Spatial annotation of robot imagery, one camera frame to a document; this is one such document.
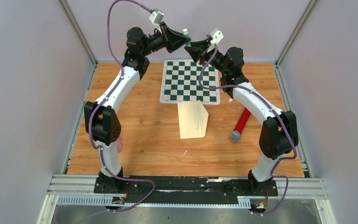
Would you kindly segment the green white glue stick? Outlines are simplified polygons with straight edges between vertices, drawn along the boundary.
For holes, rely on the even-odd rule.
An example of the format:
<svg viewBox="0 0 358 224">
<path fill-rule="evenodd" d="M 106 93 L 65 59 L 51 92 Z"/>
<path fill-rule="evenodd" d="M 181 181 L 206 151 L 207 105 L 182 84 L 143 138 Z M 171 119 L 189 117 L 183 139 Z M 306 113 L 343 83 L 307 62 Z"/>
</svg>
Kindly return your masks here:
<svg viewBox="0 0 358 224">
<path fill-rule="evenodd" d="M 191 38 L 188 33 L 188 29 L 184 28 L 182 29 L 182 34 L 186 37 L 186 46 L 191 46 Z"/>
</svg>

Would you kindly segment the cream envelope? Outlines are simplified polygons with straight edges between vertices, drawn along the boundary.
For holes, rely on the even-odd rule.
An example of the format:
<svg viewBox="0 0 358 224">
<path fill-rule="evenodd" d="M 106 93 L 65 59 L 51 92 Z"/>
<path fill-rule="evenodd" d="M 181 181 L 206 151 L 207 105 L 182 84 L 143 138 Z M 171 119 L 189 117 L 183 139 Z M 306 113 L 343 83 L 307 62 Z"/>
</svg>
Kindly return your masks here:
<svg viewBox="0 0 358 224">
<path fill-rule="evenodd" d="M 194 106 L 199 107 L 199 128 L 195 128 Z M 177 103 L 179 118 L 179 135 L 181 139 L 203 138 L 206 136 L 208 112 L 201 101 L 186 101 Z"/>
</svg>

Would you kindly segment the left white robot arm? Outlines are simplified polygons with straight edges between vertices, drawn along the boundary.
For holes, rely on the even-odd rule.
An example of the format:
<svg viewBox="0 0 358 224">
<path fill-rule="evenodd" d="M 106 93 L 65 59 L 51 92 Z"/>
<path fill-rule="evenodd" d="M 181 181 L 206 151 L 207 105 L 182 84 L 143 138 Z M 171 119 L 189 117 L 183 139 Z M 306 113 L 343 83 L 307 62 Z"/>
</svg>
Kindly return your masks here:
<svg viewBox="0 0 358 224">
<path fill-rule="evenodd" d="M 175 31 L 164 22 L 160 22 L 151 35 L 133 27 L 126 37 L 127 50 L 118 75 L 97 100 L 88 101 L 84 106 L 86 132 L 101 160 L 94 186 L 94 192 L 99 194 L 120 193 L 129 181 L 123 177 L 118 159 L 122 127 L 117 113 L 130 90 L 145 75 L 150 64 L 148 55 L 160 49 L 172 53 L 191 41 L 187 29 Z"/>
</svg>

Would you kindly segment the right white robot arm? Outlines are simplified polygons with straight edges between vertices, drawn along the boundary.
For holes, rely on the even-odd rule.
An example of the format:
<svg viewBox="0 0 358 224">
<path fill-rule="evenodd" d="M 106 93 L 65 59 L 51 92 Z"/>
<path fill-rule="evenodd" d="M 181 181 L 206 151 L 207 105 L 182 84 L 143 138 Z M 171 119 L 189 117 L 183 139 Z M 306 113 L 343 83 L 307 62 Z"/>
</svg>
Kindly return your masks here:
<svg viewBox="0 0 358 224">
<path fill-rule="evenodd" d="M 230 47 L 222 54 L 217 44 L 205 39 L 191 42 L 185 50 L 204 68 L 211 65 L 217 69 L 222 75 L 219 88 L 244 105 L 261 124 L 259 147 L 262 153 L 257 164 L 248 173 L 246 186 L 250 193 L 261 194 L 273 180 L 274 171 L 280 162 L 297 157 L 296 115 L 292 111 L 283 111 L 274 106 L 252 86 L 242 71 L 245 63 L 241 48 Z"/>
</svg>

